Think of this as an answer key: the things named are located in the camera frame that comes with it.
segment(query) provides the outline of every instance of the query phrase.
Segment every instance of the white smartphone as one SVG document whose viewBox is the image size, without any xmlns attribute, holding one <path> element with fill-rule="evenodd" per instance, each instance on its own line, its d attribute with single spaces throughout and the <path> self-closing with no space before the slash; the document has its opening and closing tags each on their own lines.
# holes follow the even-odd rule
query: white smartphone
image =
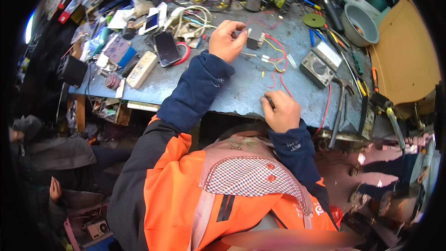
<svg viewBox="0 0 446 251">
<path fill-rule="evenodd" d="M 160 12 L 157 8 L 150 8 L 148 10 L 147 18 L 144 22 L 144 25 L 142 26 L 144 31 L 143 34 L 156 29 L 158 27 L 158 20 L 159 20 Z"/>
</svg>

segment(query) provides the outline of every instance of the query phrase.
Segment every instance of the workbench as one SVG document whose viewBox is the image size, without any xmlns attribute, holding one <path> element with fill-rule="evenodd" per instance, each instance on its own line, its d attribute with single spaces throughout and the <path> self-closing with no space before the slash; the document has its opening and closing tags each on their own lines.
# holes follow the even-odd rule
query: workbench
<svg viewBox="0 0 446 251">
<path fill-rule="evenodd" d="M 303 23 L 302 17 L 298 15 L 297 8 L 298 7 L 295 4 L 292 5 L 289 12 L 284 15 L 282 21 L 280 21 L 276 12 L 248 13 L 245 10 L 232 10 L 230 12 L 225 12 L 224 14 L 212 13 L 213 18 L 211 23 L 218 26 L 223 20 L 246 22 L 250 16 L 259 16 L 268 21 L 270 25 L 280 21 L 275 29 L 265 29 L 265 32 L 284 44 L 289 45 L 283 45 L 283 47 L 286 53 L 291 55 L 295 60 L 297 68 L 294 68 L 291 66 L 291 64 L 288 64 L 288 68 L 283 74 L 283 82 L 293 95 L 293 98 L 301 104 L 301 118 L 305 120 L 308 126 L 318 128 L 321 125 L 326 109 L 329 87 L 319 89 L 313 83 L 313 81 L 304 75 L 304 73 L 298 68 L 305 55 L 309 53 L 311 43 L 309 39 L 308 26 Z M 209 37 L 212 31 L 214 31 L 214 29 L 206 30 L 206 36 Z M 139 56 L 142 56 L 146 51 L 153 51 L 153 49 L 144 42 L 145 38 L 146 35 L 136 35 L 131 40 L 131 46 L 137 51 Z M 155 69 L 153 69 L 138 90 L 133 89 L 126 84 L 122 99 L 160 105 L 165 98 L 170 96 L 172 91 L 177 86 L 177 82 L 181 74 L 183 74 L 183 72 L 188 68 L 190 59 L 193 56 L 198 55 L 204 49 L 208 48 L 209 44 L 207 40 L 208 39 L 203 41 L 198 49 L 192 49 L 191 55 L 186 62 L 167 68 L 161 68 L 161 66 L 158 65 Z M 319 41 L 319 38 L 315 36 L 315 43 L 318 43 Z M 279 47 L 274 41 L 270 40 L 270 42 L 275 47 Z M 256 51 L 244 47 L 243 52 L 268 55 L 271 58 L 281 58 L 283 56 L 281 52 L 274 50 L 266 42 L 263 43 L 261 48 Z M 365 56 L 363 50 L 357 51 L 355 47 L 355 52 L 357 53 L 359 60 L 364 67 L 363 78 L 367 82 L 369 89 L 373 90 L 371 83 L 371 60 Z M 351 50 L 347 58 L 349 62 L 354 65 L 354 60 L 351 57 Z M 263 117 L 264 114 L 260 103 L 260 97 L 269 90 L 285 90 L 279 79 L 280 73 L 275 73 L 274 76 L 276 79 L 276 87 L 270 89 L 268 86 L 274 85 L 274 81 L 271 77 L 274 70 L 273 64 L 262 62 L 259 58 L 239 55 L 231 63 L 231 65 L 235 68 L 236 73 L 228 82 L 225 83 L 224 86 L 221 87 L 221 92 L 217 95 L 209 110 L 218 113 L 234 114 L 251 118 Z M 283 68 L 284 65 L 285 62 L 282 62 L 278 65 L 278 67 Z M 89 89 L 86 89 L 89 70 L 91 70 L 95 76 L 90 82 Z M 264 77 L 262 77 L 262 70 L 265 71 Z M 348 81 L 352 79 L 349 69 L 345 63 L 341 63 L 339 66 L 337 76 L 345 78 Z M 69 92 L 87 94 L 89 91 L 89 94 L 92 96 L 114 98 L 116 91 L 107 88 L 104 84 L 104 79 L 104 76 L 97 74 L 97 68 L 94 70 L 89 68 L 82 85 L 77 89 L 70 87 Z M 337 83 L 332 82 L 331 86 L 332 90 L 330 105 L 325 123 L 323 125 L 323 128 L 328 130 L 331 130 L 335 124 L 334 121 L 340 94 L 340 86 Z M 343 126 L 344 128 L 339 131 L 356 134 L 360 126 L 362 98 L 359 95 L 354 83 L 352 83 L 352 87 L 355 95 L 348 96 L 346 117 L 347 121 L 349 121 L 351 124 L 343 123 L 344 114 L 342 114 L 340 126 Z"/>
</svg>

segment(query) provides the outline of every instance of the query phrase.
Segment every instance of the hammer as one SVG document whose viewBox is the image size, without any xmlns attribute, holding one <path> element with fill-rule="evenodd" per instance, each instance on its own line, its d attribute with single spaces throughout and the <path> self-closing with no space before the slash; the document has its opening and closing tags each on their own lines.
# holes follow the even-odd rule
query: hammer
<svg viewBox="0 0 446 251">
<path fill-rule="evenodd" d="M 341 114 L 342 114 L 342 106 L 344 103 L 345 88 L 347 88 L 347 91 L 350 93 L 350 95 L 354 95 L 353 88 L 351 87 L 350 83 L 346 79 L 338 78 L 335 76 L 333 81 L 337 82 L 341 86 L 341 97 L 339 99 L 338 110 L 336 112 L 336 118 L 334 120 L 335 126 L 333 127 L 333 132 L 331 133 L 330 143 L 328 144 L 329 149 L 333 149 L 333 147 L 335 146 L 334 143 L 336 141 L 336 135 L 338 134 L 339 123 L 341 122 Z"/>
</svg>

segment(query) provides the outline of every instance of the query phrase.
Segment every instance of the pliers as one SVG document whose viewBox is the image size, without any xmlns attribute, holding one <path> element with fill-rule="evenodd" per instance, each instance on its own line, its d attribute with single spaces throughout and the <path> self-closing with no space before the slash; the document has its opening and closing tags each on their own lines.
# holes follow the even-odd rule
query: pliers
<svg viewBox="0 0 446 251">
<path fill-rule="evenodd" d="M 309 29 L 309 40 L 311 41 L 311 46 L 314 47 L 315 46 L 315 36 L 314 34 L 316 33 L 316 35 L 324 42 L 327 42 L 327 40 L 325 40 L 324 36 L 322 36 L 318 30 L 314 31 L 312 28 Z"/>
</svg>

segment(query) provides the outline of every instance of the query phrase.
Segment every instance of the right hand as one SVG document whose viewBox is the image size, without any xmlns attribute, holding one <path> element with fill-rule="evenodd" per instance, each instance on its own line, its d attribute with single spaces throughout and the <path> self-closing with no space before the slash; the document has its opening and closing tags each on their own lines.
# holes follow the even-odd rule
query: right hand
<svg viewBox="0 0 446 251">
<path fill-rule="evenodd" d="M 227 63 L 233 61 L 242 51 L 248 39 L 248 32 L 243 31 L 235 36 L 235 30 L 242 31 L 246 25 L 242 22 L 223 21 L 211 34 L 209 53 L 223 59 Z"/>
<path fill-rule="evenodd" d="M 51 185 L 49 186 L 49 197 L 53 200 L 55 204 L 57 204 L 61 196 L 62 196 L 62 190 L 60 188 L 60 183 L 54 176 L 52 176 Z"/>
<path fill-rule="evenodd" d="M 272 100 L 274 108 L 271 107 L 267 98 Z M 276 133 L 286 133 L 290 129 L 299 128 L 301 120 L 301 105 L 293 100 L 282 90 L 268 91 L 262 101 L 263 112 L 266 123 Z"/>
</svg>

